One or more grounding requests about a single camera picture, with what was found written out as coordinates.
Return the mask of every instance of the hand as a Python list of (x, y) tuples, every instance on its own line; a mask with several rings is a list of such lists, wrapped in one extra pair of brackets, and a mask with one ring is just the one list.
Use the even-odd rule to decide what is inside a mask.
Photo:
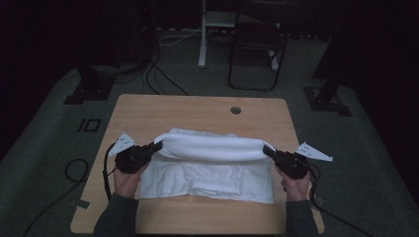
[(147, 163), (135, 174), (126, 174), (119, 169), (114, 171), (115, 193), (124, 198), (134, 198), (136, 188), (142, 172), (148, 167)]
[(300, 201), (307, 199), (308, 186), (310, 184), (310, 175), (307, 175), (300, 180), (293, 180), (278, 167), (275, 167), (277, 172), (283, 177), (281, 185), (287, 192), (287, 201)]

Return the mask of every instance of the gray carpet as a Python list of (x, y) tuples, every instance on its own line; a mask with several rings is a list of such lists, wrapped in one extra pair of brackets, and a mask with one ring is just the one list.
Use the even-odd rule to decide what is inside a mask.
[[(302, 87), (323, 85), (324, 81), (311, 76), (327, 42), (291, 40), (281, 82), (271, 92), (230, 89), (226, 81), (228, 48), (209, 42), (207, 67), (200, 69), (199, 46), (198, 39), (161, 46), (157, 65), (189, 95), (285, 99), (299, 142), (307, 142), (334, 157), (331, 163), (311, 162), (322, 174), (317, 191), (317, 196), (324, 200), (322, 207), (374, 236), (419, 236), (418, 208), (356, 94), (345, 87), (338, 90), (352, 117), (314, 112), (309, 107)], [(86, 101), (79, 106), (63, 105), (80, 80), (78, 73), (70, 71), (56, 83), (30, 125), (0, 163), (0, 236), (22, 236), (46, 206), (74, 186), (64, 174), (67, 163), (82, 158), (93, 164), (118, 96), (154, 94), (146, 84), (143, 86), (145, 75), (146, 71), (142, 75), (120, 77), (108, 101)], [(165, 93), (183, 95), (160, 73), (156, 75)], [(265, 83), (268, 77), (274, 77), (269, 68), (261, 72), (258, 81)], [(158, 89), (153, 71), (149, 79)], [(83, 119), (100, 119), (99, 129), (79, 131)], [(83, 169), (82, 163), (74, 163), (69, 173), (78, 179)], [(28, 236), (82, 236), (71, 232), (70, 223), (75, 211), (71, 203), (80, 198), (83, 187), (81, 184), (48, 210)], [(326, 230), (322, 236), (365, 236), (327, 214), (323, 214), (323, 219)]]

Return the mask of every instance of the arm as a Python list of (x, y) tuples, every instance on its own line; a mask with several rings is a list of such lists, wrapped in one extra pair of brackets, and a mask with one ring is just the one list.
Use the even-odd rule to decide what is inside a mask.
[(287, 225), (288, 237), (320, 236), (311, 212), (311, 205), (307, 197), (309, 174), (301, 180), (293, 180), (278, 167), (278, 173), (283, 177), (281, 184), (287, 192)]
[(138, 200), (134, 199), (143, 166), (135, 174), (125, 174), (120, 170), (114, 172), (115, 192), (96, 223), (93, 236), (135, 236), (135, 217)]

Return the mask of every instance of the chair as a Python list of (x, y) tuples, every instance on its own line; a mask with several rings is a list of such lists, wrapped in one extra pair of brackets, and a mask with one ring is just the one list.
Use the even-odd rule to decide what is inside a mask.
[[(296, 6), (288, 1), (255, 0), (245, 1), (239, 7), (235, 19), (232, 43), (228, 57), (228, 84), (231, 88), (255, 91), (271, 91), (279, 81), (281, 66), (283, 63), (289, 34), (297, 19)], [(252, 87), (235, 85), (232, 82), (232, 68), (236, 48), (246, 52), (249, 50), (263, 50), (265, 57), (269, 59), (268, 65), (281, 52), (277, 73), (274, 83), (269, 87)]]

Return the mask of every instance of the cable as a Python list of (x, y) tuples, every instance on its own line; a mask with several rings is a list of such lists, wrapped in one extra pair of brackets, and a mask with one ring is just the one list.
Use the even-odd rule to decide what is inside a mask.
[[(160, 46), (171, 46), (171, 45), (175, 45), (176, 43), (178, 43), (178, 42), (180, 42), (182, 40), (185, 40), (185, 39), (187, 39), (189, 37), (193, 37), (195, 35), (195, 33), (198, 32), (198, 31), (199, 30), (196, 30), (196, 31), (194, 31), (194, 32), (192, 32), (192, 33), (190, 33), (189, 35), (186, 35), (186, 36), (179, 36), (179, 37), (181, 37), (180, 39), (178, 39), (178, 40), (176, 40), (176, 41), (174, 41), (172, 43), (160, 44)], [(168, 36), (168, 37), (165, 37), (165, 38), (160, 39), (159, 41), (166, 40), (166, 39), (169, 39), (169, 38), (177, 38), (177, 36)]]
[(102, 176), (104, 177), (104, 185), (105, 185), (105, 193), (108, 197), (108, 201), (111, 200), (111, 187), (109, 186), (109, 179), (108, 179), (108, 156), (111, 149), (115, 146), (115, 143), (109, 146), (108, 150), (105, 153), (105, 159), (104, 159), (104, 170), (102, 171)]
[(145, 86), (144, 77), (142, 75), (143, 75), (143, 73), (141, 73), (141, 82), (142, 82), (142, 84), (141, 84), (141, 92), (140, 92), (141, 95), (144, 92), (144, 86)]
[(118, 170), (118, 168), (117, 167), (115, 167), (114, 168), (114, 170), (112, 170), (109, 174), (108, 174), (108, 177), (110, 176), (110, 175), (112, 175), (116, 170)]
[[(228, 39), (228, 41), (222, 42), (222, 41), (213, 39), (213, 38), (217, 38), (217, 37)], [(232, 41), (232, 37), (229, 36), (228, 34), (225, 34), (225, 33), (222, 33), (222, 32), (216, 32), (216, 34), (213, 34), (210, 38), (207, 37), (207, 42), (215, 44), (215, 45), (220, 45), (220, 46), (230, 46), (231, 41)]]
[(157, 85), (158, 85), (158, 87), (160, 88), (160, 90), (162, 90), (163, 91), (163, 93), (164, 94), (167, 94), (162, 88), (161, 88), (161, 86), (160, 86), (160, 84), (158, 83), (158, 81), (157, 81), (157, 77), (156, 77), (156, 73), (155, 73), (155, 69), (157, 69), (170, 83), (172, 83), (172, 85), (174, 85), (175, 87), (177, 87), (179, 90), (181, 90), (186, 96), (189, 96), (189, 94), (184, 90), (184, 89), (182, 89), (178, 84), (176, 84), (173, 80), (171, 80), (161, 69), (160, 69), (160, 67), (158, 67), (157, 66), (157, 62), (158, 62), (158, 60), (160, 59), (160, 53), (158, 52), (157, 53), (157, 59), (155, 60), (155, 61), (153, 61), (152, 59), (150, 59), (150, 62), (151, 62), (151, 66), (150, 66), (150, 68), (148, 68), (148, 71), (147, 71), (147, 73), (146, 73), (146, 75), (145, 75), (145, 81), (146, 81), (146, 83), (147, 83), (147, 85), (148, 85), (148, 87), (155, 93), (155, 94), (157, 94), (157, 95), (160, 95), (160, 93), (159, 92), (157, 92), (157, 90), (156, 89), (154, 89), (152, 86), (151, 86), (151, 84), (150, 84), (150, 81), (149, 81), (149, 79), (148, 79), (148, 75), (149, 75), (149, 73), (151, 72), (151, 70), (152, 69), (154, 69), (154, 78), (155, 78), (155, 81), (156, 81), (156, 83), (157, 83)]
[(310, 191), (309, 191), (309, 198), (310, 198), (311, 203), (312, 203), (312, 204), (313, 204), (313, 205), (314, 205), (314, 206), (315, 206), (315, 207), (316, 207), (316, 208), (317, 208), (320, 212), (323, 212), (323, 213), (326, 213), (326, 214), (328, 214), (328, 215), (332, 216), (333, 218), (335, 218), (335, 219), (337, 219), (337, 220), (341, 221), (342, 223), (344, 223), (344, 224), (346, 224), (346, 225), (348, 225), (348, 226), (350, 226), (350, 227), (352, 227), (352, 228), (354, 228), (354, 229), (356, 229), (356, 230), (360, 231), (361, 233), (365, 234), (366, 236), (373, 237), (373, 235), (371, 235), (370, 233), (366, 232), (365, 230), (363, 230), (363, 229), (359, 228), (358, 226), (355, 226), (354, 224), (349, 223), (348, 221), (346, 221), (346, 220), (342, 219), (341, 217), (339, 217), (339, 216), (337, 216), (337, 215), (335, 215), (335, 214), (333, 214), (333, 213), (329, 212), (328, 210), (323, 209), (322, 207), (320, 207), (320, 206), (317, 204), (317, 202), (315, 201), (315, 191), (316, 191), (316, 189), (317, 189), (317, 182), (318, 182), (318, 180), (319, 180), (319, 178), (320, 178), (320, 169), (319, 169), (318, 167), (314, 166), (314, 165), (311, 165), (311, 166), (313, 166), (313, 167), (317, 168), (317, 170), (318, 170), (318, 172), (319, 172), (319, 175), (318, 175), (318, 176), (316, 176), (316, 175), (314, 174), (313, 170), (312, 170), (312, 169), (308, 166), (308, 170), (309, 170), (310, 175), (311, 175), (311, 177), (312, 177), (311, 189), (310, 189)]
[(138, 73), (138, 74), (136, 74), (136, 75), (134, 75), (134, 76), (132, 76), (132, 77), (130, 77), (130, 78), (128, 78), (128, 79), (125, 79), (125, 80), (116, 80), (115, 81), (115, 84), (123, 84), (123, 83), (126, 83), (126, 82), (130, 82), (130, 81), (132, 81), (132, 80), (135, 80), (137, 77), (139, 77), (139, 76), (141, 76), (142, 77), (142, 74), (144, 73), (144, 71), (141, 71), (140, 73)]
[[(76, 180), (71, 178), (68, 175), (68, 168), (70, 167), (71, 164), (73, 164), (74, 162), (78, 162), (81, 161), (84, 163), (85, 165), (85, 169), (84, 169), (84, 173), (83, 176)], [(65, 176), (67, 177), (68, 180), (76, 183), (73, 187), (71, 187), (68, 191), (66, 191), (63, 195), (61, 195), (60, 197), (58, 197), (56, 200), (54, 200), (52, 203), (50, 203), (47, 207), (45, 207), (36, 217), (35, 219), (31, 222), (31, 224), (27, 227), (27, 229), (24, 232), (24, 237), (28, 235), (29, 231), (32, 229), (32, 227), (35, 225), (35, 223), (41, 218), (41, 216), (43, 216), (51, 207), (53, 207), (55, 204), (57, 204), (59, 201), (61, 201), (63, 198), (65, 198), (68, 194), (70, 194), (74, 189), (76, 189), (81, 183), (84, 183), (87, 181), (87, 174), (89, 171), (89, 164), (87, 163), (86, 160), (83, 159), (74, 159), (72, 161), (70, 161), (66, 166), (65, 166)]]

